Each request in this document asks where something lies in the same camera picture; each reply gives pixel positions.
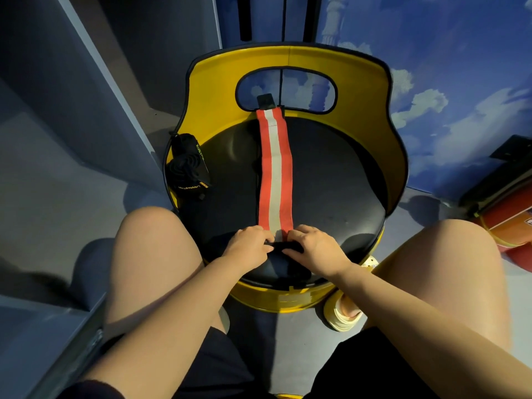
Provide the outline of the person's left leg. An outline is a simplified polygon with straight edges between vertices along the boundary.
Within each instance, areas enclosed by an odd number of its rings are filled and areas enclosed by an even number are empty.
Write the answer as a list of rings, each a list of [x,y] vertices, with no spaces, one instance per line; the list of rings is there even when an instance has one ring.
[[[128,214],[116,235],[103,351],[145,321],[204,267],[175,214],[156,207]]]

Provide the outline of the black shorts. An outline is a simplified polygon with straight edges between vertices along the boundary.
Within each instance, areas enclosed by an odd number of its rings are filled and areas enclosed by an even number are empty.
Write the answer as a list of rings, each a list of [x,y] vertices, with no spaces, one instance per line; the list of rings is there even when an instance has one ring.
[[[235,344],[210,328],[172,399],[277,399]],[[377,328],[341,342],[303,399],[440,399]]]

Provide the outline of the grey cabinet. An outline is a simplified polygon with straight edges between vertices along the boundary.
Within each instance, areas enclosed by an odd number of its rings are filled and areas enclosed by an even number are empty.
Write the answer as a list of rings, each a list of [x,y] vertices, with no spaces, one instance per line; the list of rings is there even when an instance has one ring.
[[[216,0],[0,0],[0,399],[54,399],[97,356],[111,250],[170,208],[162,155]]]

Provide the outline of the person's left forearm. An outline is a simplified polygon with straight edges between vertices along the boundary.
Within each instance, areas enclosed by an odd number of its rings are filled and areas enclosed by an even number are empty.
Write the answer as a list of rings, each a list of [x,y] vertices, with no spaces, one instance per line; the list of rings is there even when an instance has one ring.
[[[123,337],[84,380],[102,382],[124,399],[171,399],[218,311],[249,264],[223,256],[173,292]]]

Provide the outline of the black pole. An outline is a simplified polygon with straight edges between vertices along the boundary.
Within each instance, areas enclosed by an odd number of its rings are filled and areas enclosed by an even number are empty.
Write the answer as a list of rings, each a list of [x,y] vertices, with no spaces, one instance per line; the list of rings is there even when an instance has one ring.
[[[316,42],[316,33],[320,16],[322,0],[307,0],[303,42],[312,44]]]
[[[237,0],[239,33],[242,42],[252,41],[252,16],[250,0]]]

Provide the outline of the person's left hand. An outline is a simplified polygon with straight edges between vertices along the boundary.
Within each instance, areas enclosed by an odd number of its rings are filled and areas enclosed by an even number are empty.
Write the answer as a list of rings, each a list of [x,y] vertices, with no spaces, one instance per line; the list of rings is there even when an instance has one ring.
[[[230,239],[220,260],[237,275],[243,276],[266,262],[257,261],[259,245],[272,245],[274,241],[275,236],[269,230],[261,226],[246,227]]]

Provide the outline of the yellow barrel chair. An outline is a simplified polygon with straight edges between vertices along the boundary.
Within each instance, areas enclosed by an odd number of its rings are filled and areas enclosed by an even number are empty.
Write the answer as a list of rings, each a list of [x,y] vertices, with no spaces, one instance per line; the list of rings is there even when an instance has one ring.
[[[282,253],[292,218],[293,160],[287,117],[312,120],[359,143],[383,176],[385,221],[409,176],[408,155],[389,114],[392,75],[381,60],[335,46],[301,42],[255,44],[194,60],[186,76],[185,104],[163,160],[164,182],[178,212],[182,199],[202,200],[209,172],[200,146],[236,124],[258,120],[261,185],[257,224],[275,235],[274,250],[243,275],[230,296],[249,308],[292,313],[324,300],[335,286]],[[379,244],[365,254],[363,264]]]

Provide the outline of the black round seat cushion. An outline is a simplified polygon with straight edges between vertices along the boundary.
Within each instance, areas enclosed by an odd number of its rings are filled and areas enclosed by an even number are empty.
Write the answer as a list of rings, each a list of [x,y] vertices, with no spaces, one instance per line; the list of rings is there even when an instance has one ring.
[[[287,117],[293,160],[292,218],[332,236],[361,261],[385,222],[383,176],[363,147],[324,124]],[[178,212],[207,262],[237,230],[257,224],[261,185],[258,120],[236,124],[200,146],[209,172],[203,199],[182,199]]]

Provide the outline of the person's right leg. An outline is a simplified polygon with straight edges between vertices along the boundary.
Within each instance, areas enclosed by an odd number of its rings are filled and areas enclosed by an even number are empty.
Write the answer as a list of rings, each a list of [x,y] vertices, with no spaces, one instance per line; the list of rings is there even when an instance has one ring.
[[[439,221],[403,243],[373,274],[511,351],[502,257],[482,227],[458,219]]]

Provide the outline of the person's leg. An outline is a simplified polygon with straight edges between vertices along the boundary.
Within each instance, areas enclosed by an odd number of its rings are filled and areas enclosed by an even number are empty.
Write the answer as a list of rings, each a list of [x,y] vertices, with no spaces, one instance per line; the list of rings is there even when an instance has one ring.
[[[482,227],[458,219],[439,221],[403,243],[373,274],[511,351],[502,257]]]
[[[116,235],[103,351],[145,321],[204,267],[175,214],[156,207],[128,214]]]

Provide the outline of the white and yellow sandal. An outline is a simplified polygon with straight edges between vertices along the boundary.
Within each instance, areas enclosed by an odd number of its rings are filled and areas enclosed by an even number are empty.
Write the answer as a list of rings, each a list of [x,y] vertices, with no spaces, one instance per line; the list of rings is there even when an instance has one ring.
[[[329,326],[341,333],[351,330],[364,313],[343,291],[336,289],[325,301],[323,316]]]

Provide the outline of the person's right hand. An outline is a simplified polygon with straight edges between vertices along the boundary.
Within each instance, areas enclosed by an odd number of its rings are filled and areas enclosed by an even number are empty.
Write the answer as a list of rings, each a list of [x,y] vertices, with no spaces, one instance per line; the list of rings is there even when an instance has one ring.
[[[316,227],[300,225],[288,232],[287,239],[309,256],[308,264],[300,265],[330,282],[353,265],[336,240]]]

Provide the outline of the person's right forearm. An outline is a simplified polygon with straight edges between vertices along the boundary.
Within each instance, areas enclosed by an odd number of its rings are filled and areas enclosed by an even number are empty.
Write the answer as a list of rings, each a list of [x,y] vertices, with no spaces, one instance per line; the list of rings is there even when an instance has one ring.
[[[351,262],[330,281],[441,399],[532,399],[532,369],[481,334]]]

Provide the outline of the red fire extinguisher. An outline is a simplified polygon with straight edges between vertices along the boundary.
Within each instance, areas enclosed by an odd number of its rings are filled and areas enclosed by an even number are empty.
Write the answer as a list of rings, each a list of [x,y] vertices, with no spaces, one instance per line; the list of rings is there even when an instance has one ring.
[[[532,273],[532,181],[475,213],[472,221],[511,262]]]

